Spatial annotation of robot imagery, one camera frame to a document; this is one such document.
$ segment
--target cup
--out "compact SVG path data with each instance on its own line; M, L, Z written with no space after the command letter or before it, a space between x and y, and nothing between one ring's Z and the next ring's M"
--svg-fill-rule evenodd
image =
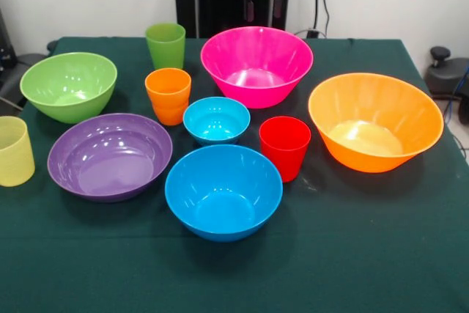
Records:
M284 183L298 176L305 158L311 131L294 117L272 117L259 129L261 153L277 167Z
M17 186L34 174L28 127L18 117L0 117L0 186Z
M153 71L145 78L145 88L153 111L163 125L182 122L191 94L191 77L187 72L174 68Z
M184 64L185 29L177 23L158 23L145 31L155 69Z

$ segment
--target blue bowl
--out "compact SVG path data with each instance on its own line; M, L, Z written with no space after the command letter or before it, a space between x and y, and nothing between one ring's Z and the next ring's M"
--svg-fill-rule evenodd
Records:
M225 97L209 97L189 105L184 126L202 145L235 143L251 121L249 110Z
M193 233L231 242L258 230L276 211L283 185L262 154L236 144L200 148L181 158L166 178L166 201Z

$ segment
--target dark green tablecloth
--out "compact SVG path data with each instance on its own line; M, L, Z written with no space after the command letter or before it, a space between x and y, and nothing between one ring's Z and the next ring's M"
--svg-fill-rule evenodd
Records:
M281 104L252 110L240 143L259 149L262 121L290 114L314 131L303 170L255 235L211 243L164 199L167 172L140 196L102 205L61 190L46 158L68 126L28 105L37 171L0 189L0 312L469 312L469 173L448 131L429 152L387 174L361 174L329 156L306 101L325 78L352 71L420 79L399 41L314 40L314 67ZM188 40L191 101L220 95ZM64 38L56 54L113 60L117 86L103 113L154 117L143 38ZM169 128L171 165L196 148Z

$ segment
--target plastic bowl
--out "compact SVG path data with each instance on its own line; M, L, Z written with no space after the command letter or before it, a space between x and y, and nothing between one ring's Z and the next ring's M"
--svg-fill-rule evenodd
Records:
M251 115L240 102L209 97L189 105L184 126L202 145L235 143L249 126Z
M21 93L49 117L75 124L95 117L106 106L117 69L104 56L68 53L38 62L23 75Z
M166 201L193 233L231 242L251 235L276 211L282 183L260 153L235 144L203 147L187 154L166 178Z
M223 94L248 108L280 103L313 65L295 35L270 27L229 29L210 38L201 60Z
M63 189L96 202L142 192L168 165L172 142L156 121L106 114L67 130L52 146L48 171Z
M309 97L309 114L331 155L360 172L386 172L432 147L443 116L417 87L374 73L323 81Z

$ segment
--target green bowl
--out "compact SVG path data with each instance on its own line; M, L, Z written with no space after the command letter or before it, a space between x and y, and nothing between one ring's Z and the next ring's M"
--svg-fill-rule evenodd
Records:
M38 62L21 79L21 93L49 117L76 124L97 116L111 98L117 69L104 56L67 53Z

